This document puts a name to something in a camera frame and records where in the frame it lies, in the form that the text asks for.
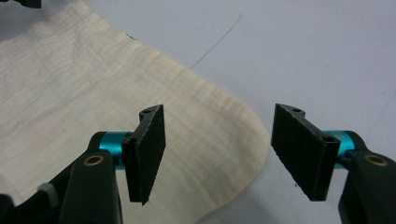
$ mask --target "white cloth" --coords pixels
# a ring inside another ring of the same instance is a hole
[[[104,21],[83,2],[0,43],[0,191],[29,198],[99,131],[133,131],[164,104],[167,148],[150,202],[125,223],[194,223],[257,174],[269,134],[244,103]]]

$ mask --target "cream fabric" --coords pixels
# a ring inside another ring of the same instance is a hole
[[[99,131],[133,131],[138,112],[164,104],[167,148],[145,206],[125,223],[194,223],[257,174],[269,146],[244,103],[155,49],[133,40],[83,2],[0,43],[0,191],[30,197],[78,157]]]

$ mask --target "gray surface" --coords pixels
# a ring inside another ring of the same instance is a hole
[[[0,40],[21,34],[64,2],[43,1],[39,10],[0,4]],[[320,129],[353,130],[368,148],[396,160],[394,1],[87,3],[247,102],[269,129],[275,103],[293,105]],[[200,223],[340,223],[346,176],[335,171],[327,202],[311,203],[271,149],[253,183]]]

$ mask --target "towel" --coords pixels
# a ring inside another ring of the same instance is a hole
[[[152,105],[164,106],[167,147],[145,206],[117,171],[124,223],[195,223],[261,170],[269,134],[247,105],[82,1],[1,42],[0,192],[22,203],[94,133],[133,131]]]

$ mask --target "blue anodized part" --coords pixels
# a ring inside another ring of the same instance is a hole
[[[124,170],[125,164],[122,161],[122,139],[125,138],[127,132],[108,132],[105,133],[100,142],[99,149],[107,150],[113,157],[116,157],[118,164],[116,165],[117,170]]]
[[[325,134],[329,136],[333,136],[340,140],[340,148],[338,149],[337,157],[343,157],[346,154],[347,150],[354,150],[355,144],[353,143],[352,138],[344,131],[324,131]],[[344,167],[338,162],[335,164],[335,169],[344,169]]]

